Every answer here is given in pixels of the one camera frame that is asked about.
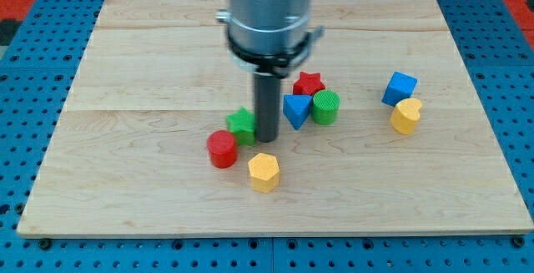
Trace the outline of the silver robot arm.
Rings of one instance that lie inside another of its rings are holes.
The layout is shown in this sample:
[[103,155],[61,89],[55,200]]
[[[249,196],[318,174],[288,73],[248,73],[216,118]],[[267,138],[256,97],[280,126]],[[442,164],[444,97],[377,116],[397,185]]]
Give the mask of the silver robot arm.
[[309,30],[311,0],[227,0],[216,13],[229,51],[251,73],[286,78],[311,54],[324,28]]

